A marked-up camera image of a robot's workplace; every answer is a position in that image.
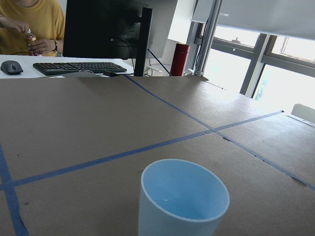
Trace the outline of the light blue paper cup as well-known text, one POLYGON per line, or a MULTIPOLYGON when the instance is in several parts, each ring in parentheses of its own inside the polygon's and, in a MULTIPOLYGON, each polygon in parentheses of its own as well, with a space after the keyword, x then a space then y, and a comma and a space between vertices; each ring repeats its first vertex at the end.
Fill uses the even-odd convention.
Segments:
POLYGON ((148 165, 141 175, 138 235, 212 236, 230 204, 224 183, 181 159, 148 165))

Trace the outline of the red thermos bottle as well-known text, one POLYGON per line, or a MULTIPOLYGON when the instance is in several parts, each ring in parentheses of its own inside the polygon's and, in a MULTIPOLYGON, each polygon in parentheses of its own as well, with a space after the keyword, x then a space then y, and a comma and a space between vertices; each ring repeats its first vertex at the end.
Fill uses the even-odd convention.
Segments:
POLYGON ((170 71, 172 76, 183 76, 189 50, 189 45, 180 43, 176 44, 170 71))

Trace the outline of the black computer monitor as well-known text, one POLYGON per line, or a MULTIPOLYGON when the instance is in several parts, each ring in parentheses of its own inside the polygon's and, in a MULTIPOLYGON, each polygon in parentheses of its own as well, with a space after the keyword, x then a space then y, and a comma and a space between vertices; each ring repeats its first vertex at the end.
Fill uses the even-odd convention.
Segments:
POLYGON ((142 76, 148 59, 165 50, 177 1, 69 0, 63 56, 133 59, 142 76))

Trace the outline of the black keyboard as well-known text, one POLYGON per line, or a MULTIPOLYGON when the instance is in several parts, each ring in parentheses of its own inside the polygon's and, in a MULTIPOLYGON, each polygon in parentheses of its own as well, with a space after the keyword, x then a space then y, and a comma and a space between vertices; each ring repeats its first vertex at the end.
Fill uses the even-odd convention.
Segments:
POLYGON ((34 63, 33 68, 46 76, 90 71, 93 73, 126 72, 127 69, 113 62, 58 62, 58 63, 34 63))

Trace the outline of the person in yellow shirt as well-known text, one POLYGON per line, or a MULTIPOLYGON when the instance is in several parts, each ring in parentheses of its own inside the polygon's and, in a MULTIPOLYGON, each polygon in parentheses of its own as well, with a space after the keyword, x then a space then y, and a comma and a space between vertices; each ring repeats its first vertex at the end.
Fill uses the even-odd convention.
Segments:
POLYGON ((28 55, 25 34, 36 41, 29 49, 38 56, 63 53, 65 15, 57 0, 2 0, 0 2, 0 53, 28 55))

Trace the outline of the orange drink bottle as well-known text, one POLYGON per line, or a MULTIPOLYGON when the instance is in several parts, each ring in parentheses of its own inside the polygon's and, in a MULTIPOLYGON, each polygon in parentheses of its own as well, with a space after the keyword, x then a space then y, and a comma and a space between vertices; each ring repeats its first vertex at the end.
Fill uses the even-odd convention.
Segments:
POLYGON ((32 34, 31 29, 28 29, 28 31, 25 34, 25 44, 26 44, 26 47, 30 56, 37 56, 36 53, 32 52, 29 49, 29 45, 34 41, 36 41, 36 36, 32 34))

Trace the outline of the dark grey computer mouse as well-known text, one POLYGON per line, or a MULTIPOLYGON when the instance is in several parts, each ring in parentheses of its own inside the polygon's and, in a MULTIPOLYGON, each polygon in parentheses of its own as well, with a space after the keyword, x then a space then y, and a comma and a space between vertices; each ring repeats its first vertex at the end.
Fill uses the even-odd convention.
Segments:
POLYGON ((24 72, 20 63, 14 60, 4 61, 1 64, 0 69, 7 75, 19 75, 24 72))

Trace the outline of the grey window roller blind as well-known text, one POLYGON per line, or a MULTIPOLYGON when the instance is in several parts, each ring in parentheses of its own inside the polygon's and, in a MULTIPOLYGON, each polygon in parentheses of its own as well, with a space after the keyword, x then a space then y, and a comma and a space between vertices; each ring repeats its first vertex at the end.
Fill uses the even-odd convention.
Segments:
POLYGON ((315 39, 313 0, 223 0, 218 25, 315 39))

